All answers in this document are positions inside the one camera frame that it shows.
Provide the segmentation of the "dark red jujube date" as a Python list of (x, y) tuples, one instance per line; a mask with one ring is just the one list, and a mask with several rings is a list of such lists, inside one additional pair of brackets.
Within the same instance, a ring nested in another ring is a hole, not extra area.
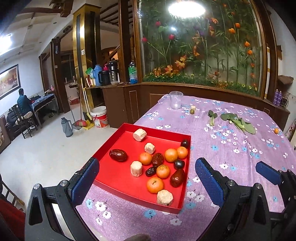
[(109, 156), (112, 160), (118, 162), (125, 162), (128, 159), (127, 153), (121, 149), (112, 149), (109, 151)]

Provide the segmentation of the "orange tangerine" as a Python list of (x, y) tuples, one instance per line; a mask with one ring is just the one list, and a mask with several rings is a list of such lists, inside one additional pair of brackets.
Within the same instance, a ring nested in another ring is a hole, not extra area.
[(178, 158), (185, 159), (188, 155), (188, 150), (186, 147), (180, 146), (177, 148)]
[(147, 190), (149, 193), (157, 194), (164, 189), (163, 180), (159, 177), (152, 177), (147, 181)]
[(164, 156), (167, 162), (172, 163), (178, 159), (178, 152), (176, 149), (169, 148), (165, 151)]
[(161, 179), (166, 179), (170, 176), (170, 168), (167, 165), (159, 165), (156, 174)]

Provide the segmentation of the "purple floral tablecloth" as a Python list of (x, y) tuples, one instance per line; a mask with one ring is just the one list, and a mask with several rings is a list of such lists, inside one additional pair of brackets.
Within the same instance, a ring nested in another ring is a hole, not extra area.
[[(196, 106), (195, 114), (190, 114), (192, 105)], [(209, 110), (218, 115), (214, 126), (210, 126)], [(256, 134), (244, 133), (229, 121), (222, 120), (222, 113), (237, 114), (255, 127)], [(184, 96), (181, 109), (173, 110), (169, 96), (165, 95), (137, 124), (191, 136), (184, 206), (179, 214), (161, 212), (93, 186), (78, 211), (108, 240), (124, 240), (137, 233), (146, 233), (152, 240), (196, 240), (218, 211), (195, 172), (195, 161), (199, 157), (204, 157), (215, 170), (240, 185), (260, 183), (269, 209), (274, 212), (283, 210), (278, 187), (258, 174), (255, 165), (263, 161), (276, 170), (295, 170), (295, 151), (283, 133), (274, 133), (276, 123), (266, 113), (192, 96)]]

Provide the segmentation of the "large leafy green vegetable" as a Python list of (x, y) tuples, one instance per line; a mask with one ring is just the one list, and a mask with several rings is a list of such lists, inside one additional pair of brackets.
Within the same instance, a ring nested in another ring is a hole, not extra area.
[(249, 133), (252, 135), (256, 134), (255, 127), (251, 123), (245, 122), (245, 120), (240, 118), (237, 114), (222, 113), (220, 117), (222, 120), (229, 121), (230, 123), (234, 124), (236, 128), (240, 129), (244, 133)]

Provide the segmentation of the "grey thermos on floor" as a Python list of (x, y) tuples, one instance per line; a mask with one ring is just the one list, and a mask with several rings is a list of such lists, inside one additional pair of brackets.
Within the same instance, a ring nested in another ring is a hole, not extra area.
[(70, 120), (66, 118), (61, 118), (61, 125), (63, 132), (67, 138), (73, 135), (73, 125)]

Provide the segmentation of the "white cake piece low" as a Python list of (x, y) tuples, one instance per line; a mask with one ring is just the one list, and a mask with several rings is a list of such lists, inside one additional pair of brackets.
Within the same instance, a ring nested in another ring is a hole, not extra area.
[(168, 190), (161, 190), (157, 193), (157, 204), (170, 206), (174, 200), (171, 192)]

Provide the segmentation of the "dark plum in tray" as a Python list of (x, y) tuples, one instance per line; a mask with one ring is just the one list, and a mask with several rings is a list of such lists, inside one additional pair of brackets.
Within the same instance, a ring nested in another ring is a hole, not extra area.
[(186, 149), (188, 149), (189, 146), (190, 146), (190, 142), (189, 142), (189, 140), (188, 140), (188, 139), (184, 139), (184, 140), (182, 140), (180, 146), (181, 146), (181, 147), (184, 147), (184, 148), (186, 148)]

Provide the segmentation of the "broom and dustpan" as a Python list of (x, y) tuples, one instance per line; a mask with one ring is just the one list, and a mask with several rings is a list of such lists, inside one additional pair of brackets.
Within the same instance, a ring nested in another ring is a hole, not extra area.
[(73, 120), (74, 120), (74, 123), (72, 125), (75, 130), (80, 130), (82, 128), (89, 130), (92, 127), (94, 127), (94, 123), (87, 109), (86, 94), (85, 94), (85, 88), (83, 86), (82, 77), (80, 78), (80, 84), (75, 84), (75, 86), (78, 87), (78, 93), (79, 93), (80, 117), (78, 120), (75, 120), (73, 111), (71, 111)]

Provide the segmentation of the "purple bottles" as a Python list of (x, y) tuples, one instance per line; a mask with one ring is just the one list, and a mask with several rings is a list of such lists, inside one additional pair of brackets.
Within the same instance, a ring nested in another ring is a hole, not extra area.
[(274, 98), (273, 98), (273, 104), (276, 106), (280, 106), (281, 100), (282, 100), (282, 92), (279, 91), (278, 89), (276, 89), (275, 94), (274, 94)]

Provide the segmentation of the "small leafy green stem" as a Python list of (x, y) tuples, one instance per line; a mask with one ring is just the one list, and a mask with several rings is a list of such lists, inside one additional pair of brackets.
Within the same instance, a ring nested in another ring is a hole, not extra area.
[(214, 126), (214, 120), (218, 117), (217, 113), (213, 112), (212, 110), (209, 110), (208, 117), (210, 118), (210, 126)]

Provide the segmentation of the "small dark date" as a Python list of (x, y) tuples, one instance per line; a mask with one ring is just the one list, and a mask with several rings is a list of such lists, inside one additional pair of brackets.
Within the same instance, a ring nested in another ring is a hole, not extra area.
[(152, 177), (153, 175), (156, 174), (156, 172), (157, 172), (157, 168), (155, 166), (152, 166), (146, 170), (145, 175), (147, 177)]

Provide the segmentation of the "tangerine in tray corner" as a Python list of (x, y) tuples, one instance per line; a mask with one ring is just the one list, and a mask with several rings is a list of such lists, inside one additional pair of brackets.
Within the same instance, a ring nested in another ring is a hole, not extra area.
[(139, 155), (138, 160), (143, 164), (143, 165), (150, 165), (152, 162), (152, 155), (147, 153), (147, 152), (143, 152)]

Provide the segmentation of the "red square tray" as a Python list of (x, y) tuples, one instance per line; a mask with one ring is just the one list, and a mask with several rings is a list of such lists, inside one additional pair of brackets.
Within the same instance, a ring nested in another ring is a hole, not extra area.
[[(145, 172), (152, 165), (143, 165), (142, 175), (133, 177), (130, 172), (130, 165), (133, 161), (138, 161), (138, 157), (144, 152), (146, 143), (155, 145), (155, 152), (164, 154), (169, 148), (177, 149), (182, 140), (191, 141), (191, 136), (183, 133), (174, 133), (155, 128), (143, 127), (147, 136), (138, 142), (133, 138), (133, 133), (140, 126), (129, 123), (122, 124), (115, 133), (96, 151), (93, 155), (99, 161), (99, 173), (94, 185), (114, 194), (120, 198), (128, 200), (150, 209), (178, 214), (184, 203), (187, 182), (184, 181), (179, 187), (170, 184), (170, 178), (163, 179), (164, 189), (172, 193), (174, 200), (170, 206), (157, 204), (156, 194), (149, 193), (147, 181), (149, 177)], [(121, 149), (127, 153), (128, 159), (125, 162), (118, 162), (111, 159), (109, 151)]]

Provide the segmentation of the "white plastic bucket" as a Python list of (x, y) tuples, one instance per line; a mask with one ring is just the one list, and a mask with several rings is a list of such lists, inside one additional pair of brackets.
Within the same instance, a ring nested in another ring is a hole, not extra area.
[(93, 108), (90, 113), (97, 128), (105, 128), (109, 125), (106, 106)]

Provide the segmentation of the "white round cake piece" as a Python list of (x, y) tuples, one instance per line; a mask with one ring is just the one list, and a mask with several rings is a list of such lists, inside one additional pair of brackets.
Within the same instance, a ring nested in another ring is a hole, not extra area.
[(147, 132), (142, 128), (139, 128), (133, 133), (132, 136), (136, 141), (141, 142), (147, 136)]

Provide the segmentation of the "small green olive and nut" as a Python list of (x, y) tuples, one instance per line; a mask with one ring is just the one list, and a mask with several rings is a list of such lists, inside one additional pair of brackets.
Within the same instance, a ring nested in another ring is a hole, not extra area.
[(190, 106), (190, 114), (195, 114), (196, 106), (192, 105)]

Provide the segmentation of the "dining table with cloth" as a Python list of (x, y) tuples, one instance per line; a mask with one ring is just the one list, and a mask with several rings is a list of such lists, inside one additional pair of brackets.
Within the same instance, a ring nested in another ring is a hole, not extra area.
[(42, 128), (42, 123), (40, 121), (40, 118), (39, 118), (39, 112), (47, 107), (47, 106), (50, 106), (50, 105), (53, 105), (54, 106), (54, 110), (53, 110), (53, 113), (59, 115), (60, 111), (59, 111), (59, 107), (58, 107), (58, 102), (57, 102), (57, 98), (55, 96), (54, 93), (52, 94), (48, 94), (48, 95), (45, 95), (43, 97), (40, 97), (39, 99), (37, 99), (35, 102), (33, 102), (31, 104), (31, 107), (33, 109), (33, 113), (37, 119), (37, 122), (39, 124), (39, 127)]

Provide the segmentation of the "seated person in blue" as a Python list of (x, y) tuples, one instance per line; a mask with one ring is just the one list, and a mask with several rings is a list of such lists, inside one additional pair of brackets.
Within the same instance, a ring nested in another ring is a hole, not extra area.
[(20, 109), (22, 116), (25, 119), (29, 119), (33, 116), (33, 110), (31, 108), (31, 100), (28, 99), (26, 95), (24, 95), (24, 90), (22, 88), (18, 90), (18, 93), (19, 93), (19, 97), (17, 100), (17, 105)]

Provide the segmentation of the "clear plastic cup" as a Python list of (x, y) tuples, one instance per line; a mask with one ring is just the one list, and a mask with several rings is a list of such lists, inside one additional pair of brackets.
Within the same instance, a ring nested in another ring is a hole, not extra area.
[(169, 93), (169, 96), (170, 96), (171, 108), (174, 110), (180, 109), (183, 93), (180, 91), (171, 91)]

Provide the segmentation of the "black kettle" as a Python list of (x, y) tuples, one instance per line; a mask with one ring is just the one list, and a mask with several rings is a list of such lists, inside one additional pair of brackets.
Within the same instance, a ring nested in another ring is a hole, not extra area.
[(110, 76), (109, 76), (109, 71), (107, 70), (103, 70), (103, 71), (100, 71), (98, 73), (98, 77), (99, 77), (99, 83), (102, 85), (102, 86), (106, 86), (106, 85), (110, 85)]

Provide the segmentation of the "steel vacuum flask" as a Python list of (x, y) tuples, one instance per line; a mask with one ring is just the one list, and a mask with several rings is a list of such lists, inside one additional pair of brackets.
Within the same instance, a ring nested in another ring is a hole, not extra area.
[(112, 58), (109, 62), (109, 78), (111, 85), (116, 85), (119, 83), (119, 69), (118, 61)]

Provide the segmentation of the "blue thermos jug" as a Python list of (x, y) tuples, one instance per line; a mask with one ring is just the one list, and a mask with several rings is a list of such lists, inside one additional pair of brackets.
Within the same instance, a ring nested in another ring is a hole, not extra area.
[(101, 86), (100, 77), (99, 77), (99, 72), (101, 71), (102, 71), (102, 67), (99, 64), (96, 64), (92, 72), (93, 77), (95, 78), (95, 86)]

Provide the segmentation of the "flower garden glass mural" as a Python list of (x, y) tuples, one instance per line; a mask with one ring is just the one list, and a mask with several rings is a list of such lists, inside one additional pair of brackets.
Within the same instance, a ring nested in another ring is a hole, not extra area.
[(262, 41), (252, 1), (138, 1), (145, 82), (259, 96)]

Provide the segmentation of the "green water bottle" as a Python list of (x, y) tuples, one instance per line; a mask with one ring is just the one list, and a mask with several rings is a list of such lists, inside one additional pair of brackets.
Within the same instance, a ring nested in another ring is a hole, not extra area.
[(135, 62), (132, 60), (128, 66), (128, 73), (129, 73), (129, 83), (136, 84), (138, 83), (137, 79), (137, 67)]

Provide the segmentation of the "framed wall painting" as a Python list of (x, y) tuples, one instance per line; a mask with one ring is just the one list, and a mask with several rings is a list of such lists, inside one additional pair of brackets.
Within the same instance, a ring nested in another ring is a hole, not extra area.
[(0, 74), (0, 99), (21, 87), (19, 65), (14, 65)]

